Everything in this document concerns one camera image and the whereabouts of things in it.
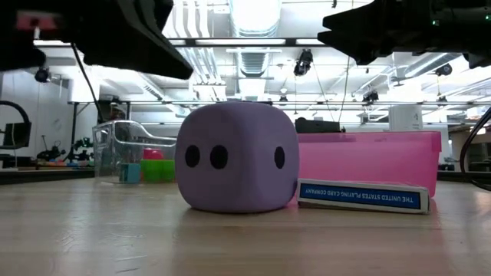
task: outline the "toy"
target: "toy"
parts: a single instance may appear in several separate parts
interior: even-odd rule
[[[174,160],[141,160],[142,179],[145,182],[173,182]]]
[[[140,164],[121,164],[120,182],[137,184],[140,182]]]
[[[77,152],[80,148],[91,148],[91,147],[94,147],[94,143],[91,142],[90,138],[84,137],[80,140],[77,140],[77,142],[75,142],[71,146],[70,152],[67,154],[67,157],[65,157],[64,161],[66,161],[67,159],[70,160],[70,162],[72,162],[73,160],[90,161],[91,159],[94,158],[93,153],[87,154],[87,150],[85,149],[83,149],[82,153],[79,154],[76,154],[75,152]]]
[[[184,120],[176,144],[176,180],[196,209],[272,211],[295,194],[298,155],[295,128],[281,110],[263,103],[218,103]]]
[[[61,141],[59,141],[59,140],[54,142],[54,145],[51,149],[48,149],[48,146],[46,145],[45,137],[46,137],[45,135],[41,135],[41,138],[43,139],[45,150],[38,153],[38,155],[36,156],[37,159],[44,160],[44,161],[51,161],[51,160],[57,159],[58,157],[60,157],[66,153],[66,151],[64,149],[60,150],[59,147],[61,145]]]
[[[162,160],[163,154],[160,149],[143,149],[143,158],[145,160]]]

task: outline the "security camera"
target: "security camera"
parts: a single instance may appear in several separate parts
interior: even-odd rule
[[[39,67],[39,69],[36,71],[36,74],[34,75],[34,79],[37,82],[43,84],[51,82],[51,73],[49,72],[49,67]]]

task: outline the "wooden table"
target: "wooden table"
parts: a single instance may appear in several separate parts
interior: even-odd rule
[[[0,186],[0,275],[491,275],[491,193],[440,182],[432,215],[217,215],[175,185]]]

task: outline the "pink cup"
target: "pink cup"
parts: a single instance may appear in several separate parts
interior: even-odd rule
[[[145,160],[162,160],[163,154],[159,149],[143,149],[143,159]]]

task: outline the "ceiling fixture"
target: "ceiling fixture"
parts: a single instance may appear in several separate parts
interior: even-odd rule
[[[441,96],[441,94],[439,93],[437,102],[439,102],[439,103],[448,103],[447,96]]]
[[[286,98],[286,96],[280,96],[279,101],[281,101],[281,102],[287,102],[288,99]]]
[[[36,71],[36,74],[34,75],[34,79],[42,84],[51,82],[51,73],[49,72],[49,67],[39,67],[39,69]]]
[[[229,54],[279,54],[282,53],[282,49],[257,49],[257,48],[234,48],[234,49],[226,49],[225,52]]]
[[[310,70],[310,64],[312,62],[314,62],[314,56],[310,49],[303,49],[300,58],[297,60],[297,64],[293,69],[293,74],[296,77],[305,76]]]
[[[450,64],[445,64],[442,67],[436,69],[434,73],[439,77],[439,76],[448,76],[452,74],[452,71],[453,71],[452,66]]]
[[[373,103],[376,100],[378,100],[378,92],[376,90],[373,90],[363,95],[362,101],[364,103]]]

